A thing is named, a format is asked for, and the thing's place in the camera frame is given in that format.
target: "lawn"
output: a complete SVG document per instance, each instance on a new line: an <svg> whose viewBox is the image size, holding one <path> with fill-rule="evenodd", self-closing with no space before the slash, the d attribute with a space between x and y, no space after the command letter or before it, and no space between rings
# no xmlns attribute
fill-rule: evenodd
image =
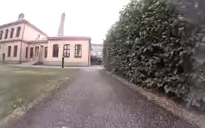
<svg viewBox="0 0 205 128"><path fill-rule="evenodd" d="M0 66L0 122L67 85L76 69Z"/></svg>

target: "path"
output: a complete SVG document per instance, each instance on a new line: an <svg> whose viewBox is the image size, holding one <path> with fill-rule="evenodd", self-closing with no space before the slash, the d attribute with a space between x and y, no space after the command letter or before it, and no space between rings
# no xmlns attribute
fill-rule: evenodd
<svg viewBox="0 0 205 128"><path fill-rule="evenodd" d="M194 128L112 78L84 68L67 88L11 128Z"/></svg>

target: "building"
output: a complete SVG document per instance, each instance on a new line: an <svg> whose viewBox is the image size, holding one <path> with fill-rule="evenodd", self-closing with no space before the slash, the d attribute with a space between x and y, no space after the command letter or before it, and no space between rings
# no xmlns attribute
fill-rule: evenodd
<svg viewBox="0 0 205 128"><path fill-rule="evenodd" d="M92 44L91 55L103 58L103 44Z"/></svg>
<svg viewBox="0 0 205 128"><path fill-rule="evenodd" d="M0 25L0 63L29 63L70 66L90 65L90 37L64 36L62 14L58 36L46 33L23 19Z"/></svg>

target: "hedge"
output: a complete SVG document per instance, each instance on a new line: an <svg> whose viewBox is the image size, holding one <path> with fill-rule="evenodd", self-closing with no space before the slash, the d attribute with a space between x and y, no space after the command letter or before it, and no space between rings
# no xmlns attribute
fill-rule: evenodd
<svg viewBox="0 0 205 128"><path fill-rule="evenodd" d="M185 8L190 4L131 0L106 35L104 65L132 83L205 111L205 18L192 22L203 15L188 15L188 9L195 11ZM205 7L197 4L195 14Z"/></svg>

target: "sky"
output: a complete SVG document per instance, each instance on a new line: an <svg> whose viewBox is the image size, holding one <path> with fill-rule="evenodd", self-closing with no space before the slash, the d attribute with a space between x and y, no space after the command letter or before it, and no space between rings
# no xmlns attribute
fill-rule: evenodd
<svg viewBox="0 0 205 128"><path fill-rule="evenodd" d="M0 25L16 21L20 13L49 36L57 36L66 13L65 36L90 36L101 44L119 11L129 0L0 0Z"/></svg>

